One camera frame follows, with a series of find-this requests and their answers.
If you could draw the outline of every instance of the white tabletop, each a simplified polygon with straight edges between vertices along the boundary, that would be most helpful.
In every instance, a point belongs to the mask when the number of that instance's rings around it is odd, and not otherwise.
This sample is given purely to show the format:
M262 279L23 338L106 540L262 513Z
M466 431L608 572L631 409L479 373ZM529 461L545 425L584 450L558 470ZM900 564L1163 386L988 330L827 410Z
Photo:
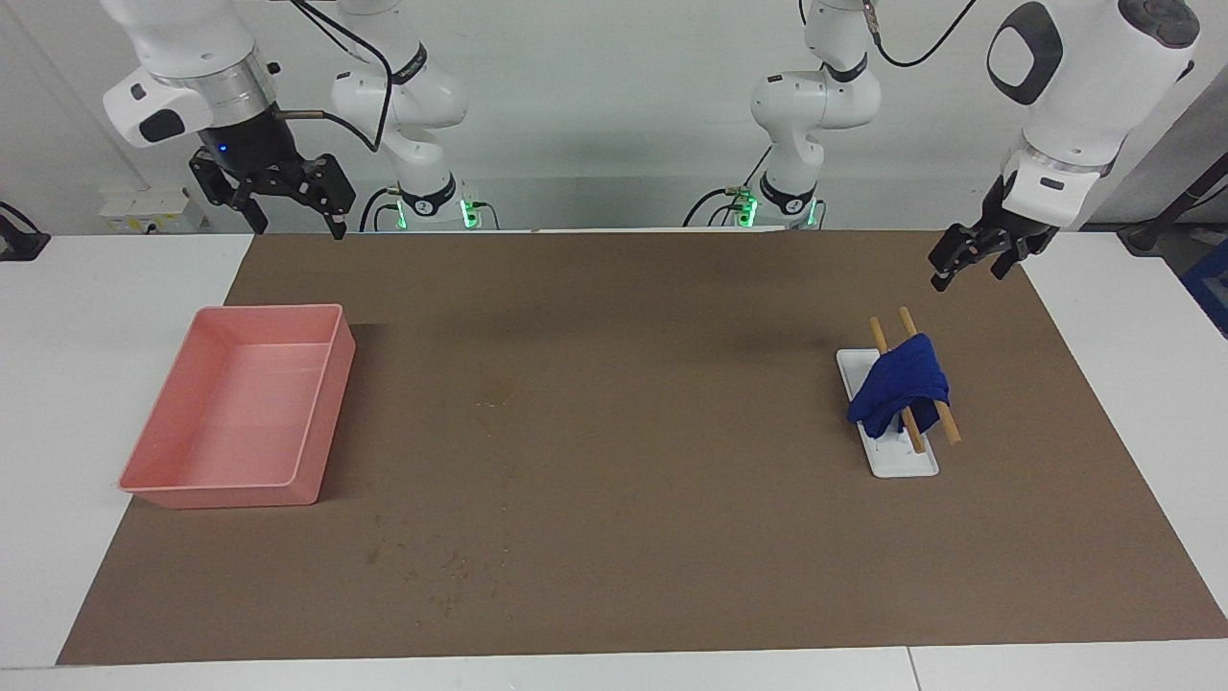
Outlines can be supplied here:
M249 241L58 237L0 264L0 689L1228 689L1228 641L41 669L123 517L115 479L190 317L221 303ZM1228 611L1228 341L1110 234L1065 233L1024 266Z

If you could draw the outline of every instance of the white robotic arm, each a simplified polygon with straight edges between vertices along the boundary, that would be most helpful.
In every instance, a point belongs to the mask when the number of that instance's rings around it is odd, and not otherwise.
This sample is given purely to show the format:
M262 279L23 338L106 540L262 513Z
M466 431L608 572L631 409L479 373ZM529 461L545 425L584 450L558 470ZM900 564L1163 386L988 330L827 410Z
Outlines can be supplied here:
M867 69L868 43L861 0L812 0L806 44L823 64L759 81L750 110L772 142L755 180L755 193L766 201L759 206L761 216L801 223L823 168L815 134L861 126L878 113L882 90Z
M459 124L469 107L459 82L429 56L403 0L339 0L341 23L376 47L394 70L382 149L397 171L402 209L419 222L465 220L464 182L453 174L443 147L429 131ZM373 134L383 108L386 74L359 45L365 64L333 82L333 104Z
M1199 21L1184 0L1029 1L990 47L990 79L1029 107L1019 141L971 227L953 225L930 261L933 285L1001 253L1003 277L1072 223L1130 131L1192 68Z
M115 129L135 146L199 134L189 162L205 196L269 221L254 194L289 196L345 234L354 188L329 153L305 160L279 118L273 69L232 0L101 0L128 33L141 66L103 96Z

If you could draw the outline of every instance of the chopstick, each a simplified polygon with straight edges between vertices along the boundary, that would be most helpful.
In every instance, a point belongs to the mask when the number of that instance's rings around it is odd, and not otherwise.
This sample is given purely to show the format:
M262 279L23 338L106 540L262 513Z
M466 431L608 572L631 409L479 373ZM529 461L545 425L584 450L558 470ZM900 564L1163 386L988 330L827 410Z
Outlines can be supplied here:
M904 328L909 331L909 338L917 334L917 324L912 320L912 312L909 312L907 307L900 307L900 319L904 320ZM963 442L964 438L959 436L959 428L955 427L955 416L950 415L950 406L942 401L935 401L933 404L938 409L938 420L942 421L942 431L947 434L947 442L950 444Z
M883 334L883 324L879 323L878 317L869 317L869 330L874 334L874 345L878 347L878 355L887 355L887 335ZM900 412L900 417L904 420L904 428L909 431L909 439L912 442L912 450L917 454L925 454L925 442L921 441L921 431L917 428L917 420L912 415L912 409L904 409Z

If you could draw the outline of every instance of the blue towel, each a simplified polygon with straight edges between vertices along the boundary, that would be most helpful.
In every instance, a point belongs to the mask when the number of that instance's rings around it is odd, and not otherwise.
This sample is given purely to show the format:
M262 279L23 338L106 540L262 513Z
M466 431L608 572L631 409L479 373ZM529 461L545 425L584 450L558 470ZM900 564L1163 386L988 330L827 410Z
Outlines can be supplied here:
M849 422L862 423L866 434L878 439L887 433L892 419L911 406L917 428L925 432L938 422L935 401L950 404L950 385L938 367L930 336L919 333L878 358L866 384L849 405ZM903 421L900 430L904 430Z

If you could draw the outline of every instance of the brown mat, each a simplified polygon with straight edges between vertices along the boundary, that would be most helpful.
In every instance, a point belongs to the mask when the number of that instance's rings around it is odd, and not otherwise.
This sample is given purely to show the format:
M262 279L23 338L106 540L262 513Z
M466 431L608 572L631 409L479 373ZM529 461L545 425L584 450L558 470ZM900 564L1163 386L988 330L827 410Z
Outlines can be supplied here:
M134 501L59 662L1228 637L1027 276L933 239L259 237L228 303L359 344L322 501ZM834 353L901 303L966 442L884 481Z

